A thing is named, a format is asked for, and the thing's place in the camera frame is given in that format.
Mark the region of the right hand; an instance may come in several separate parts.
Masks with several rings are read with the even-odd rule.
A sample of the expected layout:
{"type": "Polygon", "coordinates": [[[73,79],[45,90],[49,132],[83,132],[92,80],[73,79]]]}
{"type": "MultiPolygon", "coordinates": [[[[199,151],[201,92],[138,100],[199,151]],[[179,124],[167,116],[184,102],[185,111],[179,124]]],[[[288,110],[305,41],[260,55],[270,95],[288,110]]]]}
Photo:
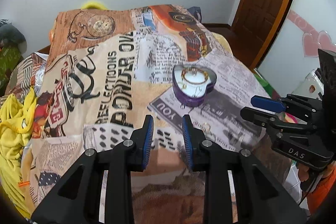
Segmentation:
{"type": "Polygon", "coordinates": [[[298,178],[300,180],[300,188],[302,191],[307,192],[313,183],[313,177],[309,174],[309,167],[301,163],[297,163],[298,178]]]}

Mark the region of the orange sleeve forearm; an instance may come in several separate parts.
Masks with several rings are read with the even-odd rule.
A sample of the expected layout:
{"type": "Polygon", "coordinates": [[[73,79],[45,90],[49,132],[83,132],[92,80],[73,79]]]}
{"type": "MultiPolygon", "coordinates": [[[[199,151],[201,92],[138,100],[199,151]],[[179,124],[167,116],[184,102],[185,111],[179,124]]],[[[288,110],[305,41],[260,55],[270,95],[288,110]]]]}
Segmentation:
{"type": "Polygon", "coordinates": [[[307,195],[307,205],[311,214],[320,207],[335,183],[335,162],[328,166],[327,176],[321,178],[315,190],[307,195]]]}

